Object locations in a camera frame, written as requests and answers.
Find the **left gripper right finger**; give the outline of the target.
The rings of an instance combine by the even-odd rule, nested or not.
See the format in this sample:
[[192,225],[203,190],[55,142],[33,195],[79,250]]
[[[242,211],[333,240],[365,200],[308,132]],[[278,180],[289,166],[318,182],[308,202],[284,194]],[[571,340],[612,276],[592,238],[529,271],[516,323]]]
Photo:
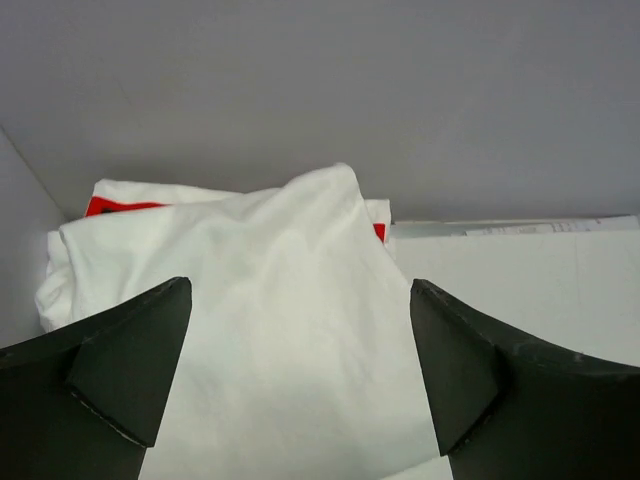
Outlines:
[[410,316],[456,479],[635,479],[639,370],[549,343],[426,280]]

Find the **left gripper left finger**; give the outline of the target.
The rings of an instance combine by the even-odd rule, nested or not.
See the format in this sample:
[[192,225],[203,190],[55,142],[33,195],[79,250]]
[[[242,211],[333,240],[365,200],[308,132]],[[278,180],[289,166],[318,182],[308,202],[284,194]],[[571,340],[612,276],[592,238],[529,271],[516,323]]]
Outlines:
[[191,308],[191,282],[175,277],[2,349],[2,478],[138,478],[158,437]]

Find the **red printed shirt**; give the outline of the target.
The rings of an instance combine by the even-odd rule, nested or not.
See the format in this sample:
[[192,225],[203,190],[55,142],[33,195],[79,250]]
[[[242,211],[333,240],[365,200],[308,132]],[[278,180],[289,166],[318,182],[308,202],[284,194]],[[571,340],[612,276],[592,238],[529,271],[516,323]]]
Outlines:
[[[105,213],[158,208],[163,206],[166,205],[157,202],[120,203],[103,197],[92,196],[85,212],[85,217],[91,217]],[[374,221],[373,227],[377,237],[384,242],[386,239],[386,224],[383,222]]]

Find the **white t shirt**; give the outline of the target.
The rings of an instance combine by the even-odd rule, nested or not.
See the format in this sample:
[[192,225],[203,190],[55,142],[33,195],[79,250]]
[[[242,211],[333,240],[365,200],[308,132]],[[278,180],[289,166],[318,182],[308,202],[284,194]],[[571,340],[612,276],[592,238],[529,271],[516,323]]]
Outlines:
[[410,285],[337,165],[232,193],[102,180],[92,196],[166,206],[48,236],[44,329],[172,277],[192,312],[145,479],[425,479],[438,454]]

